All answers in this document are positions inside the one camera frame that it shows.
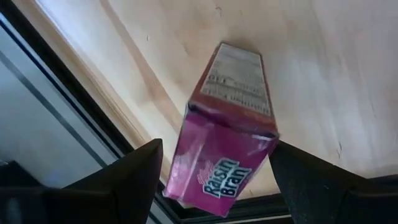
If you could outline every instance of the raisin bran box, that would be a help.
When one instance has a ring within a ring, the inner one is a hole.
[[[164,195],[225,217],[278,140],[261,55],[221,43],[187,103]]]

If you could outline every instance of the nutrition facts label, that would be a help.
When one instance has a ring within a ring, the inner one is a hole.
[[[246,50],[221,44],[200,92],[271,115],[260,55]]]

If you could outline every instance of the raisin bran logo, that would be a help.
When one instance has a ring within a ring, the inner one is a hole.
[[[251,169],[240,167],[238,161],[222,158],[214,166],[212,175],[203,185],[203,192],[216,198],[236,197],[239,185],[250,172]]]

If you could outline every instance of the cardboard box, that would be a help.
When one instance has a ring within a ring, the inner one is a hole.
[[[187,103],[164,195],[225,217],[278,139],[261,56],[221,43]]]

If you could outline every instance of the wooden surface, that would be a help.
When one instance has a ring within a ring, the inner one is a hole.
[[[15,0],[135,146],[164,140],[216,45],[260,51],[282,140],[365,177],[398,173],[396,0]],[[265,163],[241,198],[278,192]]]

